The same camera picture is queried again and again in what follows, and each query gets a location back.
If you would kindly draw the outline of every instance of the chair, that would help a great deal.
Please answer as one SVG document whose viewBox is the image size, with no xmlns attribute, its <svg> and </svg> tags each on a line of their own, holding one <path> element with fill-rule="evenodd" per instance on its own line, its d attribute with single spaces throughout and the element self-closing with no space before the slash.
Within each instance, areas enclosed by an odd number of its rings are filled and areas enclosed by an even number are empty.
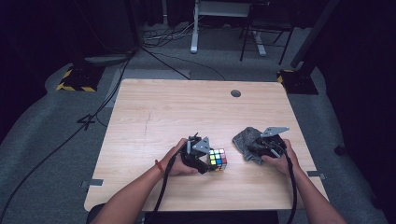
<svg viewBox="0 0 396 224">
<path fill-rule="evenodd" d="M 279 34 L 272 45 L 264 43 L 265 46 L 282 47 L 283 52 L 280 57 L 279 65 L 282 64 L 283 57 L 285 56 L 286 49 L 288 48 L 291 35 L 293 34 L 294 26 L 290 19 L 289 9 L 279 1 L 255 1 L 249 7 L 247 15 L 247 23 L 243 27 L 239 38 L 245 32 L 244 45 L 242 47 L 241 58 L 242 62 L 245 52 L 245 46 L 248 39 L 249 31 L 277 33 Z M 284 32 L 289 32 L 288 40 L 285 45 L 275 45 L 276 41 Z"/>
</svg>

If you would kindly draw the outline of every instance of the forearm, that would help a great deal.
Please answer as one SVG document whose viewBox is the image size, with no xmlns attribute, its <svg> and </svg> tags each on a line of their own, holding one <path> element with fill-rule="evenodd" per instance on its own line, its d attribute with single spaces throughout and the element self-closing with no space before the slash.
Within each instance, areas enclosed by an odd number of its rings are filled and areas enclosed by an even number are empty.
<svg viewBox="0 0 396 224">
<path fill-rule="evenodd" d="M 147 197 L 162 177 L 161 171 L 156 166 L 151 167 L 111 197 L 93 223 L 131 223 L 131 221 L 135 221 Z"/>
<path fill-rule="evenodd" d="M 309 223 L 346 223 L 303 170 L 297 169 L 294 172 L 297 188 L 303 199 Z"/>
</svg>

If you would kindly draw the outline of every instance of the desk leg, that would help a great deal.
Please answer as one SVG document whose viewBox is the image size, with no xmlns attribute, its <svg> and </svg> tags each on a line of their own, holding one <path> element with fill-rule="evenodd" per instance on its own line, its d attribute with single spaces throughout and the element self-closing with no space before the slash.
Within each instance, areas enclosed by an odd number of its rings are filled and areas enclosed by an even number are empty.
<svg viewBox="0 0 396 224">
<path fill-rule="evenodd" d="M 195 0 L 195 9 L 194 9 L 194 29 L 192 31 L 192 40 L 191 40 L 191 53 L 196 53 L 198 51 L 198 14 L 199 14 L 199 1 Z"/>
<path fill-rule="evenodd" d="M 261 32 L 253 31 L 253 37 L 256 41 L 257 49 L 259 50 L 260 56 L 266 56 L 267 52 L 265 51 L 264 45 L 262 44 L 262 38 L 260 37 Z"/>
</svg>

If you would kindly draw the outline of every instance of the gray cloth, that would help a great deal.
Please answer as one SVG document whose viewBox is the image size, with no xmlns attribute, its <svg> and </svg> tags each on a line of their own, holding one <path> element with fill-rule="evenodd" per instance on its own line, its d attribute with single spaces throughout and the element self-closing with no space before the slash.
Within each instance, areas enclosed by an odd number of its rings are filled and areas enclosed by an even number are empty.
<svg viewBox="0 0 396 224">
<path fill-rule="evenodd" d="M 233 138 L 236 148 L 243 154 L 245 161 L 254 161 L 261 165 L 264 161 L 260 156 L 256 156 L 248 150 L 248 146 L 256 144 L 256 139 L 260 137 L 261 132 L 252 127 L 247 127 L 244 131 Z"/>
</svg>

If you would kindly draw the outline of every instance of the human arm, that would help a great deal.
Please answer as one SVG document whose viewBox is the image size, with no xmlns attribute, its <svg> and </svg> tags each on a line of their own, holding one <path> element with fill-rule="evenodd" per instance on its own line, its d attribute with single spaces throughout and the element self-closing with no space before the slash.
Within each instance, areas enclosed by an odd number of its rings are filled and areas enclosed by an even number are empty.
<svg viewBox="0 0 396 224">
<path fill-rule="evenodd" d="M 327 199 L 323 197 L 320 191 L 301 169 L 297 156 L 291 148 L 290 141 L 288 139 L 284 139 L 284 142 L 288 156 L 293 164 L 293 173 L 297 189 L 303 199 L 309 223 L 346 223 L 343 217 L 337 212 L 337 210 L 335 210 Z M 280 159 L 274 159 L 268 156 L 262 156 L 262 159 L 265 162 L 274 165 L 281 173 L 290 176 L 285 155 L 282 155 Z"/>
<path fill-rule="evenodd" d="M 181 139 L 175 147 L 172 147 L 160 161 L 161 167 L 165 170 L 172 156 L 186 143 L 186 139 Z M 172 170 L 169 175 L 195 174 L 198 171 L 188 167 L 177 155 Z M 155 185 L 163 178 L 161 170 L 157 165 L 153 165 L 136 180 L 118 191 L 92 223 L 133 223 L 136 221 L 143 205 Z"/>
</svg>

